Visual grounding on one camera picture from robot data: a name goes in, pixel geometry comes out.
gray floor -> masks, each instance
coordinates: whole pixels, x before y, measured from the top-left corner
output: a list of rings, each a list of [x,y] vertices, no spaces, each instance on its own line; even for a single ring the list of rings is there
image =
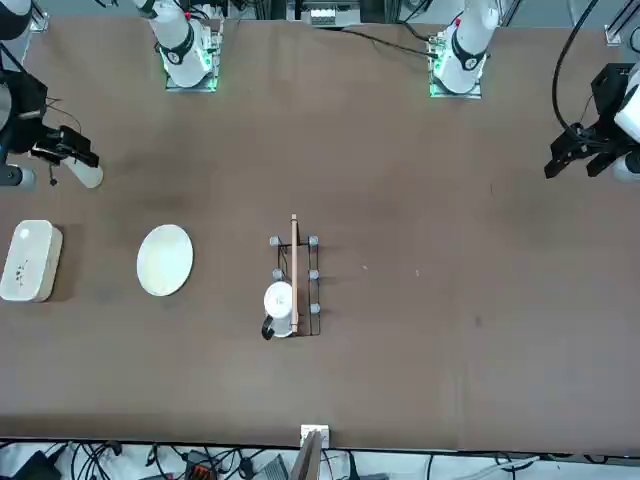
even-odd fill
[[[585,26],[601,28],[613,18],[625,0],[601,0],[591,13]],[[40,0],[53,15],[134,15],[131,0],[119,0],[120,6],[104,9],[94,0]],[[577,19],[589,0],[522,0],[513,20],[519,27],[568,27]],[[435,0],[427,14],[420,16],[425,23],[446,22],[458,13],[463,0]]]

brown table surface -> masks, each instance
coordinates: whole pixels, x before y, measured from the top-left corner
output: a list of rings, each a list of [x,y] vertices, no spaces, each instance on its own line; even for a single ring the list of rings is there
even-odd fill
[[[49,302],[0,305],[0,434],[294,445],[323,423],[335,446],[638,451],[640,190],[542,171],[568,31],[499,30],[484,98],[461,101],[429,99],[424,59],[365,39],[229,27],[211,96],[164,92],[143,20],[54,18],[34,37],[27,67],[106,177],[51,188],[24,159],[37,192],[2,192],[3,244],[48,219],[64,251]],[[579,35],[567,119],[615,57]],[[268,238],[291,213],[320,237],[323,331],[265,342]],[[164,223],[195,264],[161,299],[135,261]]]

electronic device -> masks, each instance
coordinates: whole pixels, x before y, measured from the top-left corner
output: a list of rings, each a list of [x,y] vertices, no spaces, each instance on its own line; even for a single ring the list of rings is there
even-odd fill
[[[91,141],[70,127],[43,124],[48,108],[46,85],[30,75],[2,43],[19,37],[28,28],[31,11],[31,0],[0,0],[0,52],[18,69],[0,68],[0,186],[34,186],[32,170],[7,164],[9,153],[29,152],[50,166],[65,163],[76,167],[72,172],[93,188],[102,180],[102,169],[98,156],[91,151]],[[56,183],[51,176],[51,184]]]
[[[61,446],[50,457],[38,450],[20,467],[11,480],[60,480],[62,474],[55,465],[66,448],[66,445]]]

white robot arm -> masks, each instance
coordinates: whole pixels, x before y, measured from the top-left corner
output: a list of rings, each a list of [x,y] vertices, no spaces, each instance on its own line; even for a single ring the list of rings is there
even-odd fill
[[[475,87],[499,20],[495,0],[467,0],[464,12],[444,32],[446,48],[434,72],[447,90],[465,94]]]
[[[98,156],[91,141],[73,129],[43,124],[47,110],[47,87],[30,75],[2,43],[18,38],[29,28],[31,0],[0,0],[0,55],[15,64],[17,71],[0,64],[0,186],[31,188],[35,173],[7,164],[9,153],[27,153],[49,162],[67,165],[88,188],[102,181]]]
[[[31,0],[0,0],[0,40],[22,35],[31,21]]]
[[[187,20],[173,0],[133,0],[133,3],[140,15],[149,20],[165,70],[176,85],[193,87],[211,73],[213,67],[205,61],[206,29],[197,19]]]
[[[613,164],[613,176],[618,180],[640,181],[640,63],[629,72],[620,110],[613,120],[635,142],[636,148],[620,156]]]

floor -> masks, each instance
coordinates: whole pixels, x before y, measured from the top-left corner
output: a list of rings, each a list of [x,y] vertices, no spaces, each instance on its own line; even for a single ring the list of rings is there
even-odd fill
[[[27,461],[27,459],[36,450],[46,452],[51,448],[50,443],[28,443],[20,445],[11,445],[0,451],[0,475],[13,475]],[[63,474],[63,479],[71,479],[71,459],[75,445],[67,448],[60,456],[56,467]],[[187,452],[191,447],[180,447],[178,450]],[[209,453],[215,455],[225,449],[209,448]],[[147,455],[150,451],[149,445],[125,445],[123,454],[119,457],[105,457],[101,461],[101,466],[105,469],[112,480],[137,480],[154,477],[158,475],[156,465],[145,467]],[[247,449],[243,451],[245,456],[251,455],[255,450]],[[321,463],[320,480],[342,479],[349,475],[348,455],[344,451],[327,450],[327,458],[331,463],[331,471],[327,467],[326,461]],[[168,447],[159,449],[159,461],[163,471],[166,474],[180,473],[184,470],[183,461],[171,451]],[[257,472],[269,461],[281,454],[284,464],[289,471],[293,467],[296,459],[296,451],[292,450],[269,450],[256,456],[254,470]],[[80,468],[85,462],[86,455],[79,453],[76,458],[76,477]],[[427,466],[430,455],[420,453],[415,454],[395,454],[395,453],[372,453],[372,452],[355,452],[354,458],[358,474],[361,477],[365,475],[386,474],[391,480],[422,480],[430,478],[432,480],[453,480],[468,477],[476,474],[487,467],[494,466],[493,459],[487,458],[470,458],[470,457],[451,457],[451,456],[435,456],[431,466],[430,476],[427,477]],[[509,473],[496,470],[491,475],[483,478],[492,478],[495,480],[507,480],[512,476]],[[534,463],[530,468],[519,471],[516,475],[518,480],[569,480],[580,478],[582,480],[596,479],[612,479],[625,480],[638,478],[637,467],[612,466],[612,465],[591,465],[586,463],[571,462],[550,462],[539,461]]]

